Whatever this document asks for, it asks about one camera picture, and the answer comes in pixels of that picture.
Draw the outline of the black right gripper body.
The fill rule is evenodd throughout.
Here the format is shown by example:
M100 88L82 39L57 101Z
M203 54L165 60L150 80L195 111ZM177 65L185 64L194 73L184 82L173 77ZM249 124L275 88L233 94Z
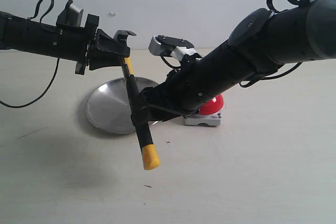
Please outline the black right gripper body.
M190 62L167 74L157 87L145 91L149 118L156 121L194 114L210 100L210 65Z

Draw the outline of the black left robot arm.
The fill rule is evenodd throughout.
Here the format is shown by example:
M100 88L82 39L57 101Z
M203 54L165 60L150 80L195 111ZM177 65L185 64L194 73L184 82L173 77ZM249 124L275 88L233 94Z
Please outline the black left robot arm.
M130 56L127 37L135 33L118 30L110 37L98 28L99 17L89 14L85 26L56 26L1 13L1 49L15 49L76 62L75 73L121 65Z

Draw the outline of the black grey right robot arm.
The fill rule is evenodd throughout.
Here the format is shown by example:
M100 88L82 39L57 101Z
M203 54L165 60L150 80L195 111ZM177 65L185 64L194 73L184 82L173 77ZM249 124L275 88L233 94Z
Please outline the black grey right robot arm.
M261 8L206 56L184 56L180 70L142 90L131 118L140 125L191 115L236 84L253 84L285 64L334 58L335 0L301 0L280 13Z

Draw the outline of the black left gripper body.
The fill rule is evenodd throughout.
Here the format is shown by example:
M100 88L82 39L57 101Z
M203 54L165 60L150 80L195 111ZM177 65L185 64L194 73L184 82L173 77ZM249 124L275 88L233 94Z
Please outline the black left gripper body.
M98 25L99 16L88 14L85 25L75 28L75 33L79 36L79 52L76 56L75 74L85 74L86 67L89 67L89 70L105 67L102 52L97 47Z

